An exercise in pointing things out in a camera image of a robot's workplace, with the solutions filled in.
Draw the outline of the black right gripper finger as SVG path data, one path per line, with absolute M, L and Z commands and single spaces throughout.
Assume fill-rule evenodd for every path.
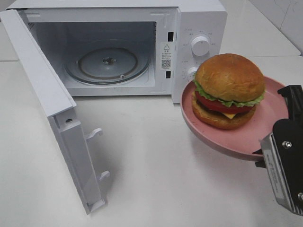
M 259 155 L 263 154 L 263 153 L 262 153 L 262 149 L 258 149 L 257 151 L 255 151 L 255 152 L 253 152 L 253 153 L 254 153 L 254 154 L 259 154 Z M 260 168 L 266 168 L 266 163 L 265 163 L 264 159 L 262 159 L 261 161 L 257 161 L 257 162 L 255 163 L 255 166 L 256 166 L 256 167 L 260 167 Z
M 288 118 L 292 121 L 303 120 L 303 88 L 301 85 L 289 85 L 279 89 L 286 102 Z

